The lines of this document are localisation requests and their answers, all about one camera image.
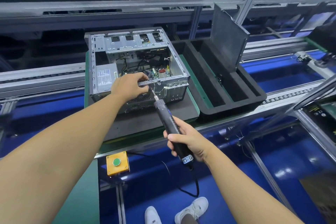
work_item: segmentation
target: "forearm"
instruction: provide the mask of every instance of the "forearm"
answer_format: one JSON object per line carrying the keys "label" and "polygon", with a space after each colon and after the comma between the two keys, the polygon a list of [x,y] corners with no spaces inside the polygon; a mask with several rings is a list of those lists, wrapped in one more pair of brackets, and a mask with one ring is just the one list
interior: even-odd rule
{"label": "forearm", "polygon": [[123,103],[110,94],[3,158],[0,222],[20,222],[21,216],[29,216],[25,223],[51,222],[90,165]]}
{"label": "forearm", "polygon": [[215,146],[205,162],[238,223],[302,223]]}

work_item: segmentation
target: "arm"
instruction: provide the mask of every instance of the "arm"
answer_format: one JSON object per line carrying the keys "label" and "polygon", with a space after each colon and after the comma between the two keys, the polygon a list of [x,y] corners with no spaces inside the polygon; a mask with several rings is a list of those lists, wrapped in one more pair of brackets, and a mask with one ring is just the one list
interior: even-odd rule
{"label": "arm", "polygon": [[168,147],[176,157],[170,142],[188,145],[198,161],[204,161],[229,209],[238,223],[302,223],[290,210],[245,175],[224,153],[204,138],[192,126],[175,118],[184,135],[164,131]]}
{"label": "arm", "polygon": [[0,161],[0,223],[50,223],[98,152],[120,107],[139,94],[143,73],[128,74],[111,94],[60,120]]}

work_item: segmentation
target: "electric screwdriver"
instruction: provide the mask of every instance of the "electric screwdriver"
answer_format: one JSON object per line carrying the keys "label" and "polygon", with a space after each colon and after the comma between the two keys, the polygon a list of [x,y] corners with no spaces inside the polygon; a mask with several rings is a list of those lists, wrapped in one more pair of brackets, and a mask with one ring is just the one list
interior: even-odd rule
{"label": "electric screwdriver", "polygon": [[[155,98],[155,109],[164,125],[167,134],[182,134],[173,119],[168,107],[162,99],[159,99],[155,92],[152,90]],[[192,151],[184,143],[173,143],[174,151],[176,151],[178,157],[182,161],[183,165],[188,166],[190,170],[193,169],[194,156]]]}

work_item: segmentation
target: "hand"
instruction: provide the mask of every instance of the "hand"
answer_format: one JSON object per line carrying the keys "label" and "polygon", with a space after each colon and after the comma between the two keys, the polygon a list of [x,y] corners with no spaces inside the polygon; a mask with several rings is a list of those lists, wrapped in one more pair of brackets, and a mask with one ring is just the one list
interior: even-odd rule
{"label": "hand", "polygon": [[177,157],[176,152],[174,151],[174,146],[172,142],[176,143],[185,143],[188,148],[194,153],[195,158],[198,161],[204,161],[207,156],[210,148],[215,147],[212,142],[202,136],[196,129],[194,129],[189,124],[180,120],[179,118],[174,117],[176,124],[180,127],[180,131],[183,135],[180,134],[167,134],[166,131],[163,132],[163,136],[168,138],[167,146],[171,149],[171,154]]}
{"label": "hand", "polygon": [[126,103],[138,95],[148,92],[148,86],[138,86],[138,81],[145,80],[148,80],[148,76],[144,73],[125,74],[114,81],[111,87],[111,94],[121,96]]}

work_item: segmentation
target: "green button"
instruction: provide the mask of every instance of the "green button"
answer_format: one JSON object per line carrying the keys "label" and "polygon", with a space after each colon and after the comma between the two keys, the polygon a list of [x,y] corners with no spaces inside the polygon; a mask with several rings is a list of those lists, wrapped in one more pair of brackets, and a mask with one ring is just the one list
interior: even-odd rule
{"label": "green button", "polygon": [[114,160],[113,160],[113,165],[114,166],[119,166],[120,165],[120,158],[115,158]]}

